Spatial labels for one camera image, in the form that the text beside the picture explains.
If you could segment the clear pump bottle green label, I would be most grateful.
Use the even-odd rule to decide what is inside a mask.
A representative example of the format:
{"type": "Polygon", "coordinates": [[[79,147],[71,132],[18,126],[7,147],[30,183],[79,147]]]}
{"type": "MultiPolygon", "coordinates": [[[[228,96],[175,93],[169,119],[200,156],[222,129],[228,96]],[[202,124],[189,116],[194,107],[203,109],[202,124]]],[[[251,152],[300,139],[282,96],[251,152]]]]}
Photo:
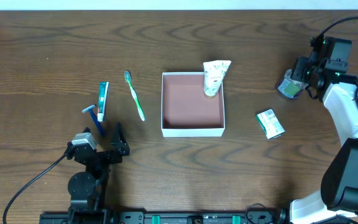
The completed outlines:
{"type": "Polygon", "coordinates": [[[292,69],[285,72],[283,78],[277,83],[277,90],[289,99],[297,99],[307,84],[291,79],[292,69]]]}

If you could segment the white lotion tube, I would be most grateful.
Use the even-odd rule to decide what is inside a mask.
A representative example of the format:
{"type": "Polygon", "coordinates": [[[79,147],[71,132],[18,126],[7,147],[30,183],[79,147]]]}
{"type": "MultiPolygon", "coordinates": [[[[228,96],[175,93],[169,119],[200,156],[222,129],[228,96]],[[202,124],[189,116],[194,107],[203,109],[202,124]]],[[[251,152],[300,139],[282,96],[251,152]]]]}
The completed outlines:
{"type": "Polygon", "coordinates": [[[230,60],[214,60],[204,62],[204,94],[213,98],[218,94],[223,79],[231,65],[230,60]]]}

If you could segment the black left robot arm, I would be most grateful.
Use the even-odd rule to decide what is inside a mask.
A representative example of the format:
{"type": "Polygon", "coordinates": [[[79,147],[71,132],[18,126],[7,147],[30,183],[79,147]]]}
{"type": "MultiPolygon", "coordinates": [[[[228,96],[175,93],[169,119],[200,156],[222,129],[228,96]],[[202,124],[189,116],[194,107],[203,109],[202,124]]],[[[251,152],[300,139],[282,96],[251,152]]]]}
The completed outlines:
{"type": "Polygon", "coordinates": [[[69,220],[79,214],[97,214],[102,212],[109,180],[110,166],[122,162],[130,154],[129,145],[124,137],[121,123],[114,127],[110,149],[97,151],[97,142],[86,128],[68,143],[64,153],[68,160],[85,166],[85,171],[78,172],[68,182],[71,195],[69,220]]]}

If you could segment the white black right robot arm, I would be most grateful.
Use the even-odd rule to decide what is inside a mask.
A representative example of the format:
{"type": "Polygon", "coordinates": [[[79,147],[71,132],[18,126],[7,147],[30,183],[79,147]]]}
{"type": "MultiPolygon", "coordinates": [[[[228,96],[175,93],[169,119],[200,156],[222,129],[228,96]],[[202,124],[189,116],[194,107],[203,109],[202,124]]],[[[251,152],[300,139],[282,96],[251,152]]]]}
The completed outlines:
{"type": "Polygon", "coordinates": [[[325,223],[358,216],[358,78],[347,74],[350,40],[320,34],[309,57],[299,57],[291,79],[316,90],[329,111],[341,148],[320,189],[290,204],[290,223],[325,223]]]}

